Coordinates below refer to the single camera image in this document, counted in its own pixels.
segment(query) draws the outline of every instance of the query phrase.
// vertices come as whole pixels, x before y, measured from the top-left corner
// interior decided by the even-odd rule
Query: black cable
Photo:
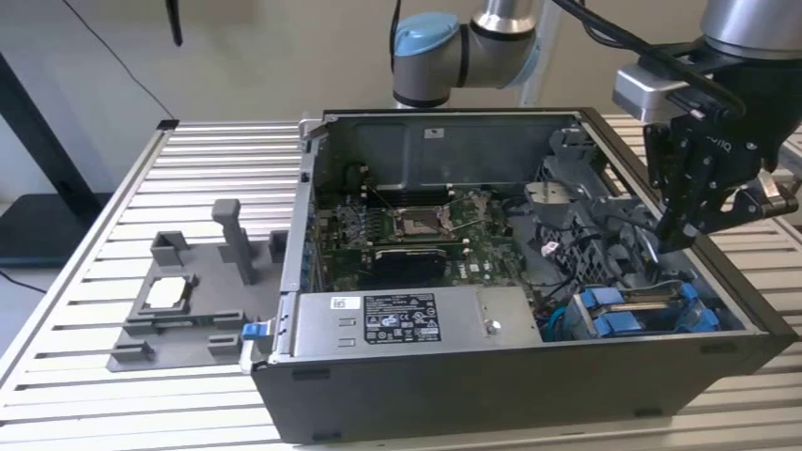
[[[643,229],[646,232],[650,232],[653,234],[657,233],[657,229],[651,225],[642,223],[641,221],[638,221],[635,219],[627,218],[626,216],[621,216],[614,213],[607,213],[607,214],[603,214],[602,217],[605,218],[605,221],[603,221],[605,228],[607,228],[607,223],[610,222],[610,219],[617,219],[622,223],[627,223],[631,226],[635,226],[635,227]]]
[[[113,59],[116,59],[116,62],[120,63],[120,66],[123,66],[123,69],[128,73],[128,76],[131,77],[131,79],[133,80],[133,82],[139,85],[139,87],[141,87],[141,90],[148,93],[148,95],[151,96],[151,99],[153,99],[153,101],[159,104],[159,106],[164,110],[164,113],[167,113],[167,116],[171,119],[175,119],[174,113],[171,113],[171,110],[167,109],[167,106],[164,106],[164,103],[162,103],[162,101],[159,100],[159,98],[155,96],[153,92],[151,92],[151,89],[148,89],[141,84],[141,82],[136,79],[136,77],[133,76],[133,73],[131,72],[131,69],[128,69],[128,65],[123,62],[123,59],[119,57],[119,55],[116,54],[116,52],[112,50],[112,47],[105,42],[105,40],[103,40],[103,38],[100,38],[100,35],[97,35],[97,33],[95,32],[95,30],[92,29],[92,27],[89,26],[89,24],[87,23],[87,21],[84,20],[84,18],[80,15],[80,13],[72,7],[71,2],[68,0],[61,0],[61,3],[67,6],[67,8],[71,9],[72,14],[75,14],[75,17],[77,18],[77,20],[84,24],[84,27],[87,28],[87,30],[89,30],[89,33],[92,33],[92,35],[97,38],[97,40],[100,41],[100,43],[103,44],[103,46],[105,47],[105,49],[109,51],[109,53],[113,56]]]
[[[586,0],[577,0],[577,3],[579,3],[582,6],[585,6]],[[602,36],[599,34],[599,32],[597,30],[594,30],[593,28],[590,28],[590,26],[586,23],[582,24],[582,27],[586,30],[586,33],[590,36],[590,38],[593,40],[595,40],[599,44],[605,45],[606,47],[609,47],[611,49],[619,49],[619,50],[627,49],[622,44],[615,42],[613,39],[607,38],[606,36]]]
[[[738,119],[745,116],[747,106],[741,98],[670,54],[665,53],[659,47],[649,44],[649,42],[638,38],[625,28],[607,21],[582,4],[577,3],[575,0],[554,0],[554,3],[590,28],[609,36],[627,50],[631,50],[653,63],[661,65],[673,77],[686,82],[693,88],[721,102],[729,108],[731,118]]]
[[[396,32],[399,31],[399,18],[402,16],[402,0],[396,0],[396,7],[392,10],[392,21],[390,22],[390,71],[396,65]]]
[[[551,257],[554,258],[554,261],[556,261],[556,256],[559,254],[562,254],[563,252],[566,252],[573,247],[579,246],[585,242],[599,240],[601,238],[602,238],[602,235],[599,235],[598,233],[593,233],[590,235],[585,235],[583,237],[578,238],[577,240],[574,240],[573,242],[570,242],[569,244],[566,244],[566,246],[558,248],[558,250],[554,251],[554,254],[551,254]],[[556,287],[548,292],[548,294],[544,295],[544,298],[550,298],[577,278],[577,271],[578,271],[578,267],[577,267],[577,265],[574,265],[574,270],[571,271],[571,275],[567,277],[567,279],[563,282],[559,282],[558,284],[535,284],[535,285],[532,285],[532,287],[536,287],[536,288],[548,288],[548,287],[554,287],[556,285]]]
[[[0,277],[3,277],[5,280],[8,280],[8,281],[9,281],[9,282],[12,282],[15,285],[19,285],[19,286],[20,286],[20,287],[23,287],[23,288],[32,289],[33,291],[37,291],[37,292],[40,292],[41,294],[45,294],[45,293],[47,293],[47,291],[45,291],[44,289],[41,289],[40,287],[35,287],[33,285],[28,285],[28,284],[25,284],[25,283],[20,282],[19,280],[13,280],[13,279],[11,278],[11,276],[9,276],[8,274],[5,274],[3,271],[0,271]]]

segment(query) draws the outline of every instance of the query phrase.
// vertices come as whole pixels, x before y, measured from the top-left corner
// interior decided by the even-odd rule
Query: cable
[[[661,65],[673,77],[686,82],[691,87],[722,103],[729,109],[727,113],[731,118],[738,119],[745,116],[747,106],[741,98],[729,89],[718,85],[706,76],[693,70],[670,54],[665,53],[659,47],[651,45],[625,28],[607,21],[581,3],[577,3],[575,0],[554,0],[554,3],[590,28],[609,36],[609,38],[627,50],[631,50],[653,63]]]
[[[139,87],[141,87],[141,90],[148,93],[148,95],[151,96],[151,99],[153,99],[153,101],[159,104],[159,106],[164,110],[164,113],[167,113],[167,116],[171,119],[175,119],[174,113],[171,113],[171,110],[167,109],[167,106],[164,106],[164,103],[162,103],[162,101],[159,100],[159,98],[155,96],[153,92],[151,92],[151,89],[148,89],[141,84],[141,82],[136,79],[136,77],[133,76],[133,73],[131,72],[131,69],[128,69],[128,65],[123,62],[123,59],[119,57],[119,55],[116,54],[116,52],[112,50],[112,47],[109,46],[109,44],[107,43],[107,41],[103,40],[103,38],[100,38],[100,35],[97,35],[97,33],[95,32],[95,30],[92,29],[92,27],[89,26],[89,24],[87,23],[87,21],[84,20],[84,18],[80,15],[80,13],[75,10],[75,8],[71,5],[69,0],[61,0],[61,3],[67,6],[67,8],[71,9],[72,14],[75,14],[75,17],[77,18],[77,20],[84,24],[84,27],[87,28],[87,30],[89,30],[89,33],[92,33],[92,35],[97,38],[97,40],[100,41],[100,43],[103,44],[103,46],[105,47],[105,49],[109,51],[109,53],[113,56],[113,59],[116,59],[116,62],[120,63],[120,66],[123,66],[123,69],[128,73],[128,76],[131,77],[131,79],[133,80],[133,82],[139,85]]]
[[[582,6],[585,6],[586,0],[577,0],[577,3],[579,3]],[[627,49],[627,47],[625,47],[622,44],[615,42],[615,40],[610,39],[606,36],[602,36],[599,34],[599,32],[597,30],[594,30],[593,28],[590,28],[590,26],[586,23],[582,24],[582,27],[586,30],[586,33],[590,36],[590,38],[593,40],[595,40],[599,44],[605,45],[606,47],[609,47],[611,49],[619,49],[619,50]]]
[[[40,287],[35,287],[33,285],[28,285],[28,284],[25,284],[25,283],[20,282],[19,280],[13,280],[13,279],[11,278],[11,276],[9,276],[8,274],[5,274],[3,271],[0,271],[0,277],[3,277],[5,280],[8,280],[8,281],[9,281],[9,282],[12,282],[15,285],[19,285],[19,286],[20,286],[20,287],[23,287],[23,288],[32,289],[33,291],[37,291],[37,292],[40,292],[41,294],[47,294],[47,293],[48,293],[48,292],[47,292],[44,289],[41,289]]]
[[[402,16],[402,0],[396,0],[396,7],[392,10],[392,21],[390,22],[390,71],[396,65],[396,32],[399,31],[399,18]]]
[[[641,290],[650,290],[650,289],[655,289],[659,287],[665,287],[667,285],[681,285],[685,284],[685,282],[679,279],[670,279],[670,280],[665,280],[663,282],[658,282],[657,284],[649,286],[649,287],[638,287],[638,288],[623,288],[619,289],[619,291],[627,292],[627,291],[641,291]]]
[[[631,218],[627,218],[626,216],[619,216],[615,213],[606,213],[602,215],[602,217],[605,218],[605,221],[603,221],[605,228],[607,228],[607,223],[610,222],[610,219],[618,219],[622,223],[627,223],[631,226],[635,226],[635,227],[643,229],[646,232],[657,233],[657,230],[651,225],[642,223],[641,221],[637,221]]]

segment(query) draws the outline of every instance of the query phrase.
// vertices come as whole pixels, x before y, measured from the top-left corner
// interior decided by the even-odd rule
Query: aluminum extrusion table
[[[643,154],[641,125],[607,117]],[[802,156],[802,134],[789,143]],[[111,373],[108,351],[128,315],[159,230],[222,241],[210,219],[236,197],[254,239],[290,226],[298,123],[183,123],[148,144],[11,351],[0,389],[0,449],[13,451],[288,449],[236,365]],[[789,171],[781,172],[789,177]],[[802,237],[783,220],[713,237],[802,334]],[[670,419],[427,437],[338,449],[802,450],[802,342],[751,376],[717,382]]]

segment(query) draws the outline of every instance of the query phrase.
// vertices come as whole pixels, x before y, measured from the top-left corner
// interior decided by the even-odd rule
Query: wall
[[[403,0],[402,15],[448,10],[463,20],[478,0]],[[699,0],[591,0],[607,17],[653,41],[695,36]],[[392,0],[184,0],[184,46],[172,44],[162,0],[72,0],[144,85],[186,120],[292,119],[323,108],[391,102],[387,27]],[[111,191],[166,116],[105,48],[56,0],[0,0],[0,51],[96,191]],[[566,17],[543,105],[609,100],[615,68],[631,60],[605,49]],[[452,106],[503,107],[518,92],[459,90]],[[51,191],[0,127],[0,200]],[[9,173],[25,174],[25,177]]]
[[[587,6],[651,43],[682,42],[701,36],[702,0],[589,0]],[[555,52],[544,76],[540,106],[590,105],[607,113],[621,110],[611,100],[615,71],[637,55],[603,47],[563,14]]]

